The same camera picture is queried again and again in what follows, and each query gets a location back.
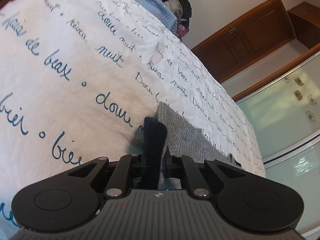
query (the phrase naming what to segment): metal bolt head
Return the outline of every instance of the metal bolt head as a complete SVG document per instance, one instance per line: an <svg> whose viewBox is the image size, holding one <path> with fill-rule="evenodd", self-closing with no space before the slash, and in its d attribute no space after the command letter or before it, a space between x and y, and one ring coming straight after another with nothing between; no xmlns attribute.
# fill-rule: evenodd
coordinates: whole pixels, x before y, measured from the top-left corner
<svg viewBox="0 0 320 240"><path fill-rule="evenodd" d="M206 197L207 195L209 195L210 192L205 188L197 188L194 190L193 193L198 197Z"/></svg>
<svg viewBox="0 0 320 240"><path fill-rule="evenodd" d="M122 194L119 188L110 188L106 191L106 194L110 197L118 197Z"/></svg>

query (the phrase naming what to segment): logo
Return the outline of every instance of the logo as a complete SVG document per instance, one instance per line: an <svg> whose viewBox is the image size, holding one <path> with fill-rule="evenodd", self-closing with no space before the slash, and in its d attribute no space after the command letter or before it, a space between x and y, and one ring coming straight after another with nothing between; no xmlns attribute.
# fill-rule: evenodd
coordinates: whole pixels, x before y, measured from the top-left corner
<svg viewBox="0 0 320 240"><path fill-rule="evenodd" d="M156 196L157 198L161 198L161 197L163 196L163 194L162 194L161 192L158 192L158 193L155 194L155 196Z"/></svg>

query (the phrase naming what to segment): frosted glass door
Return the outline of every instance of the frosted glass door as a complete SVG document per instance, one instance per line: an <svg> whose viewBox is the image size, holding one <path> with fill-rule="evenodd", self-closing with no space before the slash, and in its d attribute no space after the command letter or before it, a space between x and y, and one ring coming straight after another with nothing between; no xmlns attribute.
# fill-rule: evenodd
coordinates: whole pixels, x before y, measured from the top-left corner
<svg viewBox="0 0 320 240"><path fill-rule="evenodd" d="M267 179L287 185L300 194L305 209L296 230L304 232L320 222L320 142L279 161L281 158L273 161L275 165L273 162L266 165Z"/></svg>
<svg viewBox="0 0 320 240"><path fill-rule="evenodd" d="M238 106L254 128L262 158L308 137L320 129L320 52Z"/></svg>

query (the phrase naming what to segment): door latch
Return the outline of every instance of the door latch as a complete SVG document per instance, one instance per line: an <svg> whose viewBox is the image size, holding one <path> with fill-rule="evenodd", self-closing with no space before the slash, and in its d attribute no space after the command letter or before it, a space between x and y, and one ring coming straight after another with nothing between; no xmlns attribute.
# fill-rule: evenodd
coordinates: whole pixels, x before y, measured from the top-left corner
<svg viewBox="0 0 320 240"><path fill-rule="evenodd" d="M236 30L237 30L236 27L232 28L232 29L229 31L229 34L235 32Z"/></svg>

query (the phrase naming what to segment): white bedsheet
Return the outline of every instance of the white bedsheet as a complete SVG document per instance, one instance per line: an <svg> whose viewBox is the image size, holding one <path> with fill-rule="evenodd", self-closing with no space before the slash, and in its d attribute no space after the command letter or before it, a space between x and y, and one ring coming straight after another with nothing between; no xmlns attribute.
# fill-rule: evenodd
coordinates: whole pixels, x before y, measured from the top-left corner
<svg viewBox="0 0 320 240"><path fill-rule="evenodd" d="M18 229L10 205L21 188L139 151L132 138L160 101L265 175L243 112L134 0L15 0L0 23L1 240Z"/></svg>

